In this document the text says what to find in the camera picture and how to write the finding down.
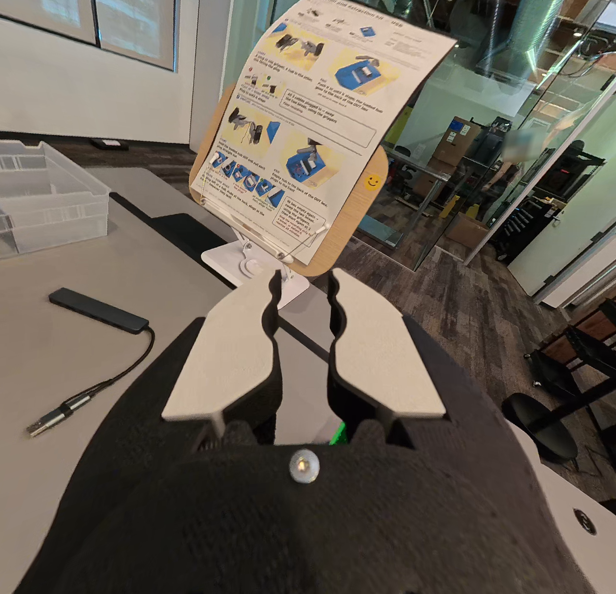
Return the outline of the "slim black usb hub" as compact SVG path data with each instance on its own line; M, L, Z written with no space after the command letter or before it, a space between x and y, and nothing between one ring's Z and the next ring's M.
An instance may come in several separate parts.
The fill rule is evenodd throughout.
M109 305L95 298L88 297L74 290L65 287L60 288L48 296L49 302L78 313L94 321L103 323L106 326L117 328L131 335L147 334L149 337L148 345L143 354L129 367L119 374L96 383L84 389L60 403L54 410L45 414L43 417L27 427L26 432L30 438L42 435L53 429L63 421L71 417L77 410L91 402L93 398L101 392L110 388L137 366L139 366L150 354L155 344L155 331L150 327L149 321L143 317L129 313L125 310Z

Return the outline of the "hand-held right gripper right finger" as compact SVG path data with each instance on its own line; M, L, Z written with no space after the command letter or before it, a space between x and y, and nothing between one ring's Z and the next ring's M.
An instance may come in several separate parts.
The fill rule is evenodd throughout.
M381 420L446 414L401 312L340 268L328 275L331 388L349 391Z

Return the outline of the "black round stool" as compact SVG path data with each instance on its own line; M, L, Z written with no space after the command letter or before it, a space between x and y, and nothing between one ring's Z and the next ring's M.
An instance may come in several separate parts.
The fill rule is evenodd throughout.
M578 445L566 426L549 420L552 412L535 398L514 393L501 404L504 417L524 431L535 444L542 459L558 465L575 462Z

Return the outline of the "clear plastic bin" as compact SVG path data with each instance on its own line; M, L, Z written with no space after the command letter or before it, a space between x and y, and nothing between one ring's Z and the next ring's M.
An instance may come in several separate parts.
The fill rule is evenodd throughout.
M109 195L49 144L1 140L1 259L106 236Z

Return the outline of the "cardboard box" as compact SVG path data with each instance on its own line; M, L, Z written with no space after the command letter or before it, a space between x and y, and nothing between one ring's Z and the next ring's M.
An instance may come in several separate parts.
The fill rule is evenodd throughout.
M489 230L480 221L470 218L464 213L457 213L444 234L451 241L472 250L481 243Z
M447 167L458 167L481 131L480 124L455 116L436 145L432 158Z

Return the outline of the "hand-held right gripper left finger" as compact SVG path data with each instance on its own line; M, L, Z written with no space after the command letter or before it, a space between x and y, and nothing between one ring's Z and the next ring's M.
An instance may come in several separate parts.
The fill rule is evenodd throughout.
M271 412L253 411L267 420L281 404L278 303L281 272L266 269L221 299L207 314L182 366L161 417L165 421L229 422L242 403L269 392Z

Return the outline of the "printed instruction sheet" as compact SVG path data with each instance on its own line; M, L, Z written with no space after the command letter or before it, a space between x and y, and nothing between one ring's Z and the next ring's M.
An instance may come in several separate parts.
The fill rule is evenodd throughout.
M357 0L299 0L246 60L192 196L300 275L326 273L366 213L351 216L354 190L386 179L382 140L456 46Z

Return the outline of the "black tool rack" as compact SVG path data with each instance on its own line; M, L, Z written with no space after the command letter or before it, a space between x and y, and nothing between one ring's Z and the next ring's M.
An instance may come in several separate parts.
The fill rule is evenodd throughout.
M607 160L570 144L491 239L497 261L509 265L560 213Z

